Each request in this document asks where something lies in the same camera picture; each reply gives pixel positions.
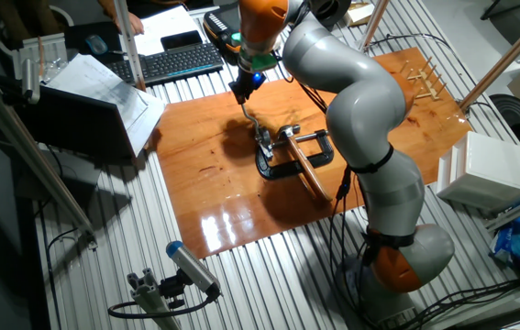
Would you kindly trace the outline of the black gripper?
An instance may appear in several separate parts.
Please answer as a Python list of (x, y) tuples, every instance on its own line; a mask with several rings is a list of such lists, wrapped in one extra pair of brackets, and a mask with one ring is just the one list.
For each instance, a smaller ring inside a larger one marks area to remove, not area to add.
[(238, 104), (248, 103), (252, 93), (259, 89), (265, 80), (266, 76), (263, 72), (248, 72), (238, 69), (237, 79), (230, 84)]

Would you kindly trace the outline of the person's hand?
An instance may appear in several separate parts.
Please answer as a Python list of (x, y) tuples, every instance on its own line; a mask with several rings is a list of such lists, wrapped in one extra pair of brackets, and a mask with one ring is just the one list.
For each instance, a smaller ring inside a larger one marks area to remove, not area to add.
[[(144, 33), (144, 26), (140, 20), (139, 17), (135, 16), (131, 12), (128, 13), (128, 18), (131, 26), (131, 30), (134, 35), (142, 35)], [(119, 23), (119, 19), (115, 17), (113, 19), (114, 24), (116, 25), (116, 28), (118, 32), (121, 32), (121, 25)]]

